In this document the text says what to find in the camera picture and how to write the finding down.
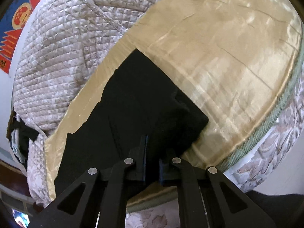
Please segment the black pants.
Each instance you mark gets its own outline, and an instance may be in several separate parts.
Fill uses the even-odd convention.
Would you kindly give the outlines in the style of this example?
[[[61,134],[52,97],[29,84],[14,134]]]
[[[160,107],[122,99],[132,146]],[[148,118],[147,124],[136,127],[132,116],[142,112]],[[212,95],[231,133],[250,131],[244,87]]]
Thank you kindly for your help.
[[[133,51],[108,80],[88,120],[66,136],[56,194],[91,167],[111,168],[146,147],[146,185],[159,179],[159,162],[180,157],[208,117],[149,58]]]

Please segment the dark red wooden door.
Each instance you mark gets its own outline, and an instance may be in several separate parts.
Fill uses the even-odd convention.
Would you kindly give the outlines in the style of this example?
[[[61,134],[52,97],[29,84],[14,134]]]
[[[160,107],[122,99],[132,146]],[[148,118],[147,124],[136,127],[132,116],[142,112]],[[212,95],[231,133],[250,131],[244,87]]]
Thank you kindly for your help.
[[[30,197],[27,178],[20,170],[1,161],[0,175],[1,185],[21,195]]]

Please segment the pile of clothes at headboard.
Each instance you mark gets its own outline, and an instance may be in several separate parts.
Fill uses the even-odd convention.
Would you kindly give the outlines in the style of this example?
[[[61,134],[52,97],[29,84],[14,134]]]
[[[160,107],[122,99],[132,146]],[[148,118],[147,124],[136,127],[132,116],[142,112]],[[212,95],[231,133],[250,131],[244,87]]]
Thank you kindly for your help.
[[[7,139],[15,158],[27,169],[29,141],[35,141],[39,132],[27,126],[20,116],[12,110],[7,128]]]

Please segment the golden satin bed sheet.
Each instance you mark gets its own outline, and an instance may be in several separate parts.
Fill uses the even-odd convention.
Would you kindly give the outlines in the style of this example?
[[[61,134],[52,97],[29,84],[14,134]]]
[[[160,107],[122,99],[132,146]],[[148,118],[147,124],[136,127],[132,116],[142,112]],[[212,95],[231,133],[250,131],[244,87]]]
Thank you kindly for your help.
[[[67,134],[87,120],[121,62],[139,49],[208,116],[184,154],[243,191],[272,172],[303,126],[303,0],[162,0],[110,49],[45,142],[59,193]]]

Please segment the white quilted floral bedspread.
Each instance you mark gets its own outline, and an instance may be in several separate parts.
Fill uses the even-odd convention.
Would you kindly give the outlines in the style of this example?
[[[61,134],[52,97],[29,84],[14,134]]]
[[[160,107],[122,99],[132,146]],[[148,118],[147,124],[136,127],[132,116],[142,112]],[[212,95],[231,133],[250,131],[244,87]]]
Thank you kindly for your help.
[[[33,199],[49,196],[45,142],[70,103],[119,39],[151,6],[162,0],[45,0],[30,17],[17,61],[13,106],[37,129],[29,143],[27,177]]]

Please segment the window with white frame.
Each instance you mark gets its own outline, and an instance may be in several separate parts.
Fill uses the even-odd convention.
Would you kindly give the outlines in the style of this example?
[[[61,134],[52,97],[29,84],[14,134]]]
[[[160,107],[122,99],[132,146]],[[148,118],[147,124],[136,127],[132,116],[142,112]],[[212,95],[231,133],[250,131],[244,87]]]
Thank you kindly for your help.
[[[20,227],[28,227],[30,221],[37,214],[31,198],[15,197],[1,190],[1,200]]]

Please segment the red and blue wall poster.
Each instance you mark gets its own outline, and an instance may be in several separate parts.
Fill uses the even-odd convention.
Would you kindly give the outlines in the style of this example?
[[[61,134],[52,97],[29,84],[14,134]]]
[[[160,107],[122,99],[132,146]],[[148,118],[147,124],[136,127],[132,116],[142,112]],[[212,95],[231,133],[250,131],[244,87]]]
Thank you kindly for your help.
[[[40,0],[5,0],[1,12],[1,70],[9,73],[21,32]]]

